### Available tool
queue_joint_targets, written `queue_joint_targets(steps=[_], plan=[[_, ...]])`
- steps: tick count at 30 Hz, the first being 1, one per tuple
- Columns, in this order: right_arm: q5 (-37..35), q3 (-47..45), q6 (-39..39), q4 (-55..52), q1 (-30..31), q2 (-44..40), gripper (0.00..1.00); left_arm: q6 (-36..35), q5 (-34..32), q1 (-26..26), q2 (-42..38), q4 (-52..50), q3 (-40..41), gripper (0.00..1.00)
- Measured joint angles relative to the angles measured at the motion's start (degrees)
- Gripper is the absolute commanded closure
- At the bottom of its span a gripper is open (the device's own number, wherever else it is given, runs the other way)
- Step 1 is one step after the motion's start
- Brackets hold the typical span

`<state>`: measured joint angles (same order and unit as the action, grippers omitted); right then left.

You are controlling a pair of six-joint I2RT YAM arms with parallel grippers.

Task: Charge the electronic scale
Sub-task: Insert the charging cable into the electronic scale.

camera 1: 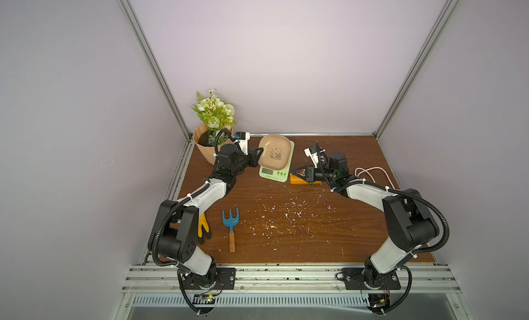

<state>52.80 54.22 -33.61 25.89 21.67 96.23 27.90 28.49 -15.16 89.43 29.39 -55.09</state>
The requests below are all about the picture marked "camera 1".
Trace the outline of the orange power strip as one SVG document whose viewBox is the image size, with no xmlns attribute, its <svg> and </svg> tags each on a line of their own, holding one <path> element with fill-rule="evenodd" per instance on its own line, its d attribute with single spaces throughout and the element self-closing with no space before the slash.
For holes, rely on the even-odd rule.
<svg viewBox="0 0 529 320">
<path fill-rule="evenodd" d="M 298 176 L 293 175 L 293 174 L 289 175 L 289 181 L 291 185 L 313 185 L 313 184 L 320 185 L 321 184 L 321 181 L 307 182 L 303 180 L 302 178 L 299 178 Z"/>
</svg>

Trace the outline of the green electronic kitchen scale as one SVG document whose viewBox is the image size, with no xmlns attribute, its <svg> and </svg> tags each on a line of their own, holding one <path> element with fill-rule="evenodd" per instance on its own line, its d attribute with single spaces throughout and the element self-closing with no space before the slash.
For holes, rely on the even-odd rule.
<svg viewBox="0 0 529 320">
<path fill-rule="evenodd" d="M 277 181 L 277 182 L 286 182 L 289 178 L 289 170 L 290 170 L 290 166 L 292 163 L 292 156 L 293 156 L 293 151 L 292 151 L 292 154 L 290 155 L 290 159 L 289 159 L 287 166 L 281 171 L 274 171 L 272 169 L 266 169 L 260 166 L 259 176 L 261 178 L 266 178 L 266 179 Z"/>
</svg>

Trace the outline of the beige panda scale bowl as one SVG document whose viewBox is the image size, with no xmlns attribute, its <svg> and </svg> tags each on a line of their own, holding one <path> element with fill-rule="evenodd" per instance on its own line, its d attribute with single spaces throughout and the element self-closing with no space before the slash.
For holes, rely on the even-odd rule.
<svg viewBox="0 0 529 320">
<path fill-rule="evenodd" d="M 287 166 L 293 151 L 292 142 L 282 135 L 264 136 L 259 142 L 259 147 L 263 148 L 259 165 L 274 171 L 281 171 Z"/>
</svg>

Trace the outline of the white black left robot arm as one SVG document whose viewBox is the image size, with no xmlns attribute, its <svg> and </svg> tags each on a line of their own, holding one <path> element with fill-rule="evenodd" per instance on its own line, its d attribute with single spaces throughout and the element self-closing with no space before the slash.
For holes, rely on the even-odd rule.
<svg viewBox="0 0 529 320">
<path fill-rule="evenodd" d="M 231 142 L 214 145 L 215 163 L 209 178 L 192 193 L 180 200 L 161 203 L 147 243 L 155 265 L 175 266 L 184 274 L 193 274 L 210 284 L 216 277 L 213 258 L 198 247 L 200 217 L 215 202 L 227 196 L 237 177 L 248 167 L 257 167 L 262 148 L 250 149 L 248 132 L 230 135 L 223 129 L 218 136 L 227 134 Z"/>
</svg>

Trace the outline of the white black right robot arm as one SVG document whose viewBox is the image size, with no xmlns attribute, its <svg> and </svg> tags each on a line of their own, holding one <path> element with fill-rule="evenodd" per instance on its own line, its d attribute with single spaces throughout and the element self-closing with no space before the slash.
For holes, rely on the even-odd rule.
<svg viewBox="0 0 529 320">
<path fill-rule="evenodd" d="M 447 219 L 415 189 L 399 190 L 382 186 L 349 172 L 344 153 L 327 155 L 320 145 L 304 150 L 312 164 L 290 173 L 307 183 L 325 182 L 331 192 L 368 204 L 384 214 L 388 238 L 365 262 L 362 271 L 365 284 L 376 283 L 402 269 L 420 253 L 441 249 L 449 240 Z"/>
</svg>

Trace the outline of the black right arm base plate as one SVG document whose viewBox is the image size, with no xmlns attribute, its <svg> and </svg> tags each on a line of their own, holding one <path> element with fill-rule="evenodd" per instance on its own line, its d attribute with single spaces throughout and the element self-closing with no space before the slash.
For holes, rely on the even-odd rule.
<svg viewBox="0 0 529 320">
<path fill-rule="evenodd" d="M 395 271 L 380 274 L 369 268 L 343 268 L 336 278 L 344 282 L 347 290 L 399 290 L 401 284 Z"/>
</svg>

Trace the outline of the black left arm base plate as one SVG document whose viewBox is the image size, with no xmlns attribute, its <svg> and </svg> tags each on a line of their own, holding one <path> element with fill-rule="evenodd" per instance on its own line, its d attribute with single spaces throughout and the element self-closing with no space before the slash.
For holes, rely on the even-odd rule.
<svg viewBox="0 0 529 320">
<path fill-rule="evenodd" d="M 186 290 L 206 291 L 233 290 L 235 286 L 236 269 L 232 267 L 220 267 L 212 269 L 208 274 L 201 276 L 194 273 L 184 275 L 182 279 L 183 288 Z"/>
</svg>

